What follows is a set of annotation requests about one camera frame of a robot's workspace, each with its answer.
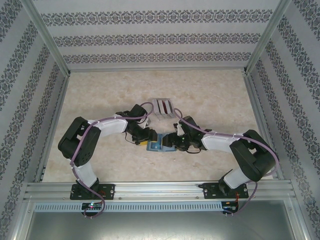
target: damask wallpaper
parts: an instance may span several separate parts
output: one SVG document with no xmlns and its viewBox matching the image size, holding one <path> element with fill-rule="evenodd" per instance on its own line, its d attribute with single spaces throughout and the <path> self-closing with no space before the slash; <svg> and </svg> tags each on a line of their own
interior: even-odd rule
<svg viewBox="0 0 320 240">
<path fill-rule="evenodd" d="M 0 240 L 37 174 L 65 81 L 18 0 L 0 0 Z"/>
<path fill-rule="evenodd" d="M 282 172 L 320 239 L 320 1 L 293 0 L 251 73 Z"/>
<path fill-rule="evenodd" d="M 35 0 L 71 70 L 245 67 L 279 0 Z"/>
</svg>

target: blue object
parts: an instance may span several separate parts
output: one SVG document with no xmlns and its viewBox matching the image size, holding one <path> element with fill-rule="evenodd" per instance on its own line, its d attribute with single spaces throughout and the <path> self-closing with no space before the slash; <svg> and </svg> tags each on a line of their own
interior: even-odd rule
<svg viewBox="0 0 320 240">
<path fill-rule="evenodd" d="M 148 143 L 146 145 L 146 150 L 147 151 L 152 151 L 152 152 L 175 152 L 175 151 L 177 151 L 175 146 L 173 146 L 173 147 L 162 146 L 162 138 L 165 135 L 168 135 L 170 133 L 171 132 L 158 133 L 158 140 L 156 142 L 148 141 Z"/>
</svg>

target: beige floor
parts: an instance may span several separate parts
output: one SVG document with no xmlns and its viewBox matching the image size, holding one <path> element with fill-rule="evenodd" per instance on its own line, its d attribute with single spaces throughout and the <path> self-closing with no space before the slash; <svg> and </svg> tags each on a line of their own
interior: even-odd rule
<svg viewBox="0 0 320 240">
<path fill-rule="evenodd" d="M 152 98 L 170 98 L 202 128 L 225 133 L 257 130 L 240 70 L 72 73 L 43 181 L 75 181 L 69 161 L 57 147 L 74 118 L 109 117 Z M 177 119 L 158 121 L 152 115 L 151 121 L 151 127 L 162 133 L 174 131 Z M 101 138 L 91 164 L 106 182 L 218 180 L 238 167 L 231 153 L 150 152 L 146 146 L 126 142 L 124 133 Z"/>
</svg>

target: black mounting bracket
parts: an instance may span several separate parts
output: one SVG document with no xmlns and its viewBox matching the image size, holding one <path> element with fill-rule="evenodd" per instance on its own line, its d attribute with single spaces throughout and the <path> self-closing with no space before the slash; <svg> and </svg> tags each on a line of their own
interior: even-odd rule
<svg viewBox="0 0 320 240">
<path fill-rule="evenodd" d="M 115 186 L 114 184 L 103 184 L 98 185 L 97 192 L 100 194 L 104 200 L 113 200 L 115 196 Z M 71 200 L 100 200 L 98 196 L 92 193 L 87 193 L 83 191 L 83 187 L 79 184 L 73 184 L 70 193 Z"/>
<path fill-rule="evenodd" d="M 219 189 L 218 182 L 205 182 L 198 185 L 203 189 L 204 199 L 236 199 L 237 194 L 239 199 L 247 199 L 249 197 L 246 184 L 241 184 L 235 189 L 231 189 L 227 194 L 224 194 Z"/>
</svg>

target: wire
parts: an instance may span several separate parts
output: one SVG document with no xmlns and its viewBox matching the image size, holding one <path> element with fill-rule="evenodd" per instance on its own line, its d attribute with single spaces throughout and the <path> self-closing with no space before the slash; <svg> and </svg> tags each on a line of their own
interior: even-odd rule
<svg viewBox="0 0 320 240">
<path fill-rule="evenodd" d="M 126 140 L 128 143 L 136 145 L 134 142 L 127 140 L 127 132 L 125 132 L 124 140 Z"/>
<path fill-rule="evenodd" d="M 185 124 L 187 124 L 188 126 L 202 132 L 202 133 L 205 133 L 205 134 L 209 134 L 209 135 L 213 135 L 213 136 L 221 136 L 221 137 L 229 137 L 229 138 L 238 138 L 238 139 L 244 139 L 244 140 L 247 140 L 247 141 L 250 141 L 250 142 L 253 142 L 255 144 L 258 144 L 260 145 L 261 147 L 263 147 L 264 149 L 266 149 L 274 158 L 274 161 L 275 161 L 275 167 L 274 169 L 270 172 L 270 173 L 267 173 L 265 176 L 270 176 L 272 174 L 274 174 L 278 167 L 279 167 L 279 160 L 278 160 L 278 157 L 277 155 L 274 153 L 274 151 L 272 151 L 272 149 L 270 147 L 268 147 L 267 145 L 263 144 L 262 142 L 259 142 L 255 139 L 252 139 L 250 137 L 246 137 L 246 136 L 241 136 L 241 135 L 236 135 L 236 134 L 228 134 L 228 133 L 219 133 L 219 132 L 212 132 L 212 131 L 205 131 L 205 130 L 202 130 L 201 128 L 199 127 L 196 127 L 192 124 L 190 124 L 189 122 L 187 122 L 186 120 L 184 120 L 182 118 L 182 112 L 178 109 L 178 108 L 174 108 L 173 109 L 173 112 L 174 114 L 177 116 L 178 119 L 180 119 L 182 122 L 184 122 Z M 255 188 L 251 194 L 251 196 L 249 197 L 249 199 L 245 202 L 245 204 L 243 205 L 243 207 L 241 209 L 239 209 L 236 213 L 239 213 L 241 212 L 247 205 L 248 203 L 250 202 L 250 200 L 253 198 L 254 194 L 256 193 L 257 191 L 257 188 L 258 188 L 258 183 L 256 182 L 255 183 Z"/>
<path fill-rule="evenodd" d="M 201 149 L 199 149 L 199 151 L 196 151 L 196 152 L 194 152 L 194 151 L 188 151 L 188 150 L 186 150 L 186 152 L 187 152 L 188 154 L 198 154 L 198 153 L 201 152 Z"/>
<path fill-rule="evenodd" d="M 101 199 L 101 203 L 102 203 L 102 208 L 101 210 L 94 216 L 90 216 L 90 219 L 93 219 L 93 218 L 96 218 L 98 217 L 100 214 L 102 214 L 106 208 L 106 201 L 105 199 L 97 192 L 95 192 L 94 190 L 92 190 L 90 187 L 88 187 L 83 181 L 80 180 L 77 172 L 76 172 L 76 169 L 75 169 L 75 160 L 76 160 L 76 157 L 80 151 L 80 148 L 89 132 L 89 130 L 96 124 L 98 123 L 101 123 L 101 122 L 105 122 L 105 121 L 108 121 L 108 120 L 115 120 L 115 119 L 122 119 L 122 120 L 127 120 L 127 119 L 130 119 L 130 120 L 139 120 L 139 119 L 143 119 L 143 118 L 146 118 L 148 117 L 150 114 L 152 114 L 154 112 L 154 105 L 152 102 L 144 102 L 142 103 L 140 106 L 143 106 L 143 105 L 146 105 L 146 104 L 150 104 L 151 105 L 151 111 L 148 112 L 148 114 L 144 115 L 144 116 L 139 116 L 139 117 L 128 117 L 128 116 L 111 116 L 111 117 L 106 117 L 106 118 L 102 118 L 98 121 L 95 121 L 93 122 L 92 124 L 90 124 L 87 129 L 84 131 L 84 134 L 82 135 L 82 138 L 78 144 L 78 146 L 76 147 L 75 151 L 74 151 L 74 154 L 71 158 L 71 161 L 70 161 L 70 165 L 71 165 L 71 169 L 72 169 L 72 172 L 75 176 L 75 178 L 77 179 L 77 181 L 85 188 L 87 189 L 88 191 L 90 191 L 91 193 L 93 193 L 94 195 L 96 195 L 97 197 L 99 197 Z M 86 215 L 86 211 L 88 210 L 88 208 L 86 208 L 83 212 L 83 215 L 85 218 L 87 218 L 88 216 Z"/>
<path fill-rule="evenodd" d="M 235 213 L 235 214 L 239 214 L 241 211 L 243 211 L 245 209 L 245 207 L 249 204 L 250 200 L 254 197 L 257 189 L 258 189 L 258 183 L 257 182 L 254 182 L 255 183 L 255 187 L 254 187 L 254 190 L 251 194 L 251 196 L 249 197 L 249 199 L 245 202 L 245 204 Z"/>
<path fill-rule="evenodd" d="M 239 206 L 239 193 L 236 191 L 235 192 L 235 197 L 236 197 L 236 200 L 235 200 L 235 202 L 236 202 L 236 208 Z"/>
</svg>

